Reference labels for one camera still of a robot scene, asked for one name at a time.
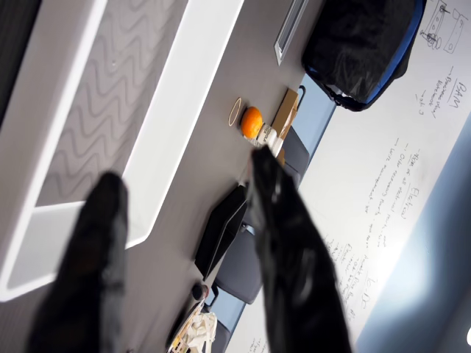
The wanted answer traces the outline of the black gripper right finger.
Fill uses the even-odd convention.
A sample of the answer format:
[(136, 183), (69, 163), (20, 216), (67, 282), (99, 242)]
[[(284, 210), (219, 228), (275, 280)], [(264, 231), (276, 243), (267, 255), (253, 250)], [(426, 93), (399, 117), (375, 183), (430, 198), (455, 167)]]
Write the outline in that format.
[(333, 261), (292, 177), (266, 146), (249, 166), (270, 351), (351, 352)]

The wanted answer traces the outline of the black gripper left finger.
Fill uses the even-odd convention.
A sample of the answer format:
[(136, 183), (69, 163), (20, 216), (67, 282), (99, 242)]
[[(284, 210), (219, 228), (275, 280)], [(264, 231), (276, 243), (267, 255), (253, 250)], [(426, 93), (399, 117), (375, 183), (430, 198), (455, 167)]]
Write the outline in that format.
[(125, 293), (128, 191), (103, 173), (79, 212), (26, 352), (117, 352)]

